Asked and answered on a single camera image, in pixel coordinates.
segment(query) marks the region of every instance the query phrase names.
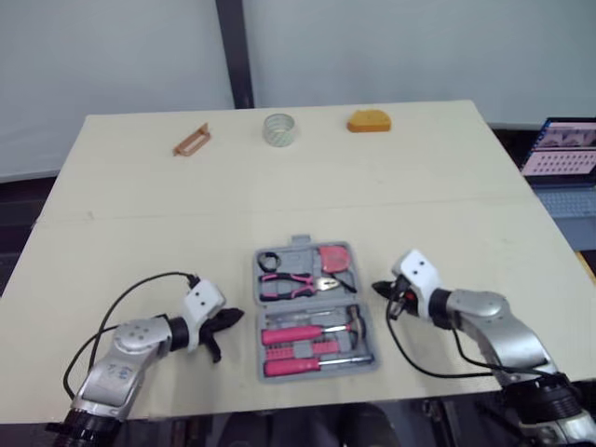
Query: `laptop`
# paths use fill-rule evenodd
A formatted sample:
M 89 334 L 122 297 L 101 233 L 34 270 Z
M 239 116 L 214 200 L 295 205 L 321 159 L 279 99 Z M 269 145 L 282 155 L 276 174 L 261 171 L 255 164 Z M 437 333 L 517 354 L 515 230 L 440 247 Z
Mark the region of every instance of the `laptop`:
M 576 251 L 596 250 L 596 118 L 549 118 L 521 174 Z

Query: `pliers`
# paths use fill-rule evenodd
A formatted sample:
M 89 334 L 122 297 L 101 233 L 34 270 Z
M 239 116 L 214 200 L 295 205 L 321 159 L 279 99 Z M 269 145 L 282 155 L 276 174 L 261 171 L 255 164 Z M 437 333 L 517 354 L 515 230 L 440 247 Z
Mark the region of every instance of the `pliers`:
M 305 285 L 288 293 L 261 293 L 261 301 L 293 300 L 299 296 L 313 296 L 317 291 L 329 291 L 341 285 L 337 279 L 325 277 L 314 278 L 308 273 L 270 273 L 259 277 L 259 282 L 279 280 L 301 282 Z

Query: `white wall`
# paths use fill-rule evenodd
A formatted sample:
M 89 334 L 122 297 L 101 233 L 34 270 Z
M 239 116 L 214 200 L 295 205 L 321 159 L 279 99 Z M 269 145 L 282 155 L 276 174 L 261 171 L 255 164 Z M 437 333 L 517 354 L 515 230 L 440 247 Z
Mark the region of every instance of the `white wall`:
M 244 7 L 258 106 L 470 98 L 494 123 L 596 115 L 594 0 Z
M 0 2 L 0 181 L 60 169 L 87 114 L 223 108 L 214 0 Z

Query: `table surface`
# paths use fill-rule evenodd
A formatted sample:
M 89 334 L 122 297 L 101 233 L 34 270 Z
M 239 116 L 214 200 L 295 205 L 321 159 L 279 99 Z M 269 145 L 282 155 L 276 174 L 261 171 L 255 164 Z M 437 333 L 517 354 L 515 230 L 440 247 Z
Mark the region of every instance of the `table surface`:
M 348 132 L 358 106 L 89 116 L 0 300 L 0 422 L 62 419 L 64 368 L 109 304 L 138 279 L 174 269 L 213 280 L 246 315 L 218 334 L 221 363 L 198 349 L 154 366 L 131 417 L 497 389 L 492 378 L 440 380 L 412 369 L 390 339 L 384 300 L 368 287 L 361 299 L 373 314 L 376 372 L 259 383 L 251 257 L 295 234 L 348 241 L 365 285 L 390 278 L 395 260 L 416 247 L 447 288 L 505 294 L 572 379 L 595 376 L 596 290 L 473 103 L 379 107 L 390 132 Z M 297 122 L 287 148 L 261 137 L 264 118 L 279 111 Z M 206 121 L 211 141 L 190 158 L 172 156 Z M 179 279 L 151 283 L 112 321 L 175 316 L 184 294 Z M 446 331 L 406 317 L 398 333 L 432 371 L 473 370 Z M 465 349 L 479 355 L 470 341 Z

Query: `wire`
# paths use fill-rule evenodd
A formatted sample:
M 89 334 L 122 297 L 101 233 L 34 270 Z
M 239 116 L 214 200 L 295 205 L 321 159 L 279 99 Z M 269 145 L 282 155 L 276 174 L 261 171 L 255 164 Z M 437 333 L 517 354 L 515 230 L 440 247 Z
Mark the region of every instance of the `wire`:
M 102 335 L 102 333 L 108 332 L 108 331 L 113 331 L 117 327 L 118 327 L 118 325 L 110 326 L 109 328 L 103 329 L 102 332 L 94 333 L 91 337 L 89 337 L 89 339 L 81 347 L 78 348 L 78 351 L 76 351 L 76 354 L 74 354 L 73 359 L 68 364 L 68 367 L 66 368 L 66 371 L 64 372 L 64 376 L 62 377 L 62 386 L 64 387 L 64 391 L 66 391 L 66 394 L 68 394 L 69 398 L 73 399 L 75 397 L 75 393 L 73 392 L 73 390 L 71 389 L 71 386 L 68 383 L 68 378 L 71 375 L 71 371 L 73 370 L 73 367 L 75 366 L 78 358 L 81 357 L 81 354 L 83 354 L 83 351 L 85 350 L 85 348 L 87 346 L 89 346 L 93 340 L 96 340 L 97 338 L 99 338 Z
M 422 374 L 426 374 L 431 377 L 436 377 L 438 379 L 468 379 L 471 377 L 490 377 L 490 376 L 492 376 L 492 374 L 490 372 L 488 372 L 488 373 L 487 372 L 470 372 L 467 374 L 439 374 L 436 372 L 431 372 L 431 371 L 425 370 L 424 368 L 418 366 L 412 359 L 410 359 L 408 357 L 408 355 L 404 351 L 403 347 L 401 346 L 400 341 L 398 340 L 398 336 L 395 334 L 395 331 L 393 330 L 393 327 L 391 326 L 390 310 L 391 310 L 391 306 L 396 301 L 397 296 L 398 296 L 397 293 L 393 293 L 391 295 L 391 297 L 387 300 L 387 307 L 385 310 L 385 320 L 387 323 L 387 327 L 389 328 L 389 332 L 391 333 L 391 337 L 393 338 L 393 341 L 395 342 L 396 346 L 400 350 L 401 355 L 408 361 L 408 363 L 410 363 L 410 365 L 412 365 L 412 367 L 414 369 L 416 369 L 417 371 L 419 371 Z M 403 311 L 403 306 L 398 311 L 397 315 L 394 317 L 394 320 L 396 320 L 396 321 L 398 320 L 398 317 L 401 315 L 402 311 Z
M 533 375 L 542 375 L 542 376 L 552 376 L 549 372 L 535 370 L 534 368 L 518 368 L 514 366 L 503 366 L 497 365 L 495 363 L 484 363 L 482 361 L 477 361 L 470 359 L 466 354 L 464 354 L 464 349 L 462 348 L 461 341 L 459 339 L 459 335 L 457 334 L 457 330 L 452 329 L 455 338 L 455 344 L 457 345 L 457 350 L 459 351 L 459 355 L 464 359 L 467 363 L 470 363 L 475 366 L 480 366 L 481 368 L 488 368 L 489 370 L 494 371 L 501 371 L 503 373 L 508 374 L 533 374 Z
M 200 281 L 198 276 L 191 275 L 189 273 L 166 272 L 166 273 L 160 273 L 159 275 L 153 275 L 152 277 L 149 277 L 149 278 L 142 279 L 139 282 L 130 286 L 128 289 L 126 289 L 124 291 L 124 293 L 122 293 L 120 296 L 118 296 L 118 298 L 114 301 L 114 303 L 110 306 L 108 311 L 105 313 L 105 316 L 103 317 L 103 320 L 102 320 L 102 324 L 100 324 L 100 328 L 97 330 L 96 336 L 93 337 L 95 339 L 95 341 L 93 342 L 93 347 L 91 349 L 91 355 L 89 357 L 89 366 L 88 366 L 89 371 L 91 370 L 91 368 L 93 367 L 93 364 L 95 363 L 95 356 L 97 355 L 97 348 L 100 344 L 100 339 L 102 338 L 102 334 L 104 333 L 105 325 L 108 321 L 108 318 L 110 317 L 110 315 L 112 315 L 112 312 L 114 312 L 115 307 L 122 300 L 124 300 L 124 298 L 126 298 L 126 296 L 129 293 L 134 291 L 137 287 L 141 286 L 145 282 L 153 281 L 154 279 L 159 279 L 159 278 L 163 278 L 163 277 L 186 277 L 188 279 L 188 283 L 189 283 L 189 286 L 191 289 L 194 288 L 196 286 L 196 284 L 198 284 L 198 282 Z

